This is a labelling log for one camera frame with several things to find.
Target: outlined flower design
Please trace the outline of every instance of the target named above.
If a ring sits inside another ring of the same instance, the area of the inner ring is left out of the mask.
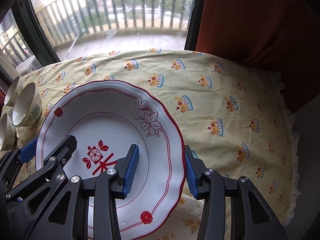
[[[90,159],[92,161],[98,161],[100,160],[101,157],[101,153],[98,149],[92,149],[92,151],[90,152]]]
[[[134,117],[137,120],[143,120],[141,127],[143,130],[148,130],[147,137],[150,135],[156,135],[159,137],[159,131],[163,131],[161,124],[157,121],[158,112],[146,113],[147,111],[151,112],[148,107],[148,101],[142,101],[141,97],[136,99],[134,105]]]
[[[58,107],[55,111],[54,111],[54,115],[56,117],[61,117],[63,115],[63,111],[61,107]]]
[[[141,219],[142,223],[144,223],[144,224],[151,224],[153,217],[149,211],[143,211],[140,215],[140,219]]]

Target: white flower in red diamond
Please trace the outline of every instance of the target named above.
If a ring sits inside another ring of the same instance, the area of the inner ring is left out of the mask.
[[[144,110],[147,110],[148,101],[142,101],[141,97],[136,99],[136,104],[134,105],[134,117],[137,120],[144,119]]]
[[[89,156],[92,161],[98,161],[100,159],[100,151],[98,149],[92,149]]]
[[[161,128],[161,124],[157,121],[158,112],[154,112],[151,114],[144,114],[144,122],[142,123],[142,129],[148,130],[150,135],[159,136],[159,130]]]

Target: tablecloth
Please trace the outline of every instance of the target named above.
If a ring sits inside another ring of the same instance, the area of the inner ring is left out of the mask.
[[[223,58],[168,49],[111,51],[29,73],[22,81],[37,84],[43,99],[42,116],[32,127],[17,127],[18,146],[39,134],[48,112],[66,93],[87,82],[107,79],[135,84],[161,100],[196,157],[225,177],[248,176],[285,222],[293,209],[297,181],[284,105],[267,72]],[[12,108],[4,107],[5,112],[12,115]],[[16,183],[34,171],[32,160]],[[183,192],[190,194],[186,184]]]

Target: white plate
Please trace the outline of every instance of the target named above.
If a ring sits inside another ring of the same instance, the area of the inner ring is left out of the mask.
[[[179,202],[185,180],[184,143],[177,124],[158,99],[117,80],[75,88],[44,120],[36,150],[37,170],[68,134],[78,142],[64,167],[68,178],[98,176],[126,156],[131,144],[139,146],[131,192],[125,200],[116,200],[122,240],[148,235],[167,220]],[[93,238],[93,208],[88,227]]]
[[[196,240],[203,206],[204,201],[183,194],[166,223],[141,240]]]

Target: silver bolt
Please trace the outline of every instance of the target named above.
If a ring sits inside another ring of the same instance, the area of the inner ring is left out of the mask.
[[[64,179],[64,174],[59,174],[58,176],[57,176],[57,180],[58,181],[60,181],[60,180],[63,180]]]
[[[243,183],[248,183],[248,182],[249,182],[249,179],[248,179],[248,177],[246,177],[246,176],[241,176],[240,179],[241,179],[241,181],[242,181]]]
[[[71,178],[71,182],[72,182],[72,183],[76,183],[76,182],[78,182],[79,180],[80,180],[79,176],[73,176],[73,177]]]
[[[214,170],[213,169],[205,169],[204,173],[207,175],[212,175],[212,174],[214,174]]]
[[[116,173],[116,169],[114,169],[114,168],[107,169],[107,173],[109,175],[115,174]]]

